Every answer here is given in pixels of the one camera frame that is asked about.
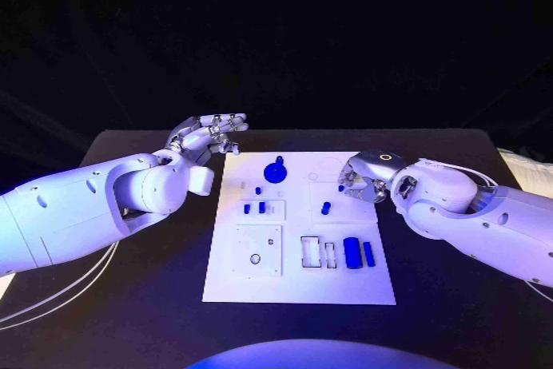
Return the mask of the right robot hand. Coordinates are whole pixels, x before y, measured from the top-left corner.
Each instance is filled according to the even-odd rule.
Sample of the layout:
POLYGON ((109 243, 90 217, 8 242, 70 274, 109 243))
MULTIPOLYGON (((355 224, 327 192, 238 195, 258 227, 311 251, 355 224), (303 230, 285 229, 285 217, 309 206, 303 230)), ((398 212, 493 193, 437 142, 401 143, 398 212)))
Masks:
POLYGON ((391 152, 371 150, 356 153, 339 172, 342 193, 356 200, 379 203, 386 197, 395 175, 405 167, 405 160, 391 152))

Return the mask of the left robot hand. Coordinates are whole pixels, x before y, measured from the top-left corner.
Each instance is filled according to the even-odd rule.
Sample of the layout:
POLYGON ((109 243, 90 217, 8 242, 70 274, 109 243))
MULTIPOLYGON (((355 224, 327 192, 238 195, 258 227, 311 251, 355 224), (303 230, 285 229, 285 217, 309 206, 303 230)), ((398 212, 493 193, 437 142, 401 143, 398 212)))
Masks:
POLYGON ((239 145, 226 133, 248 129, 245 113, 222 113, 189 117, 173 128, 164 149, 179 153, 194 165, 203 166, 215 153, 239 154, 239 145))

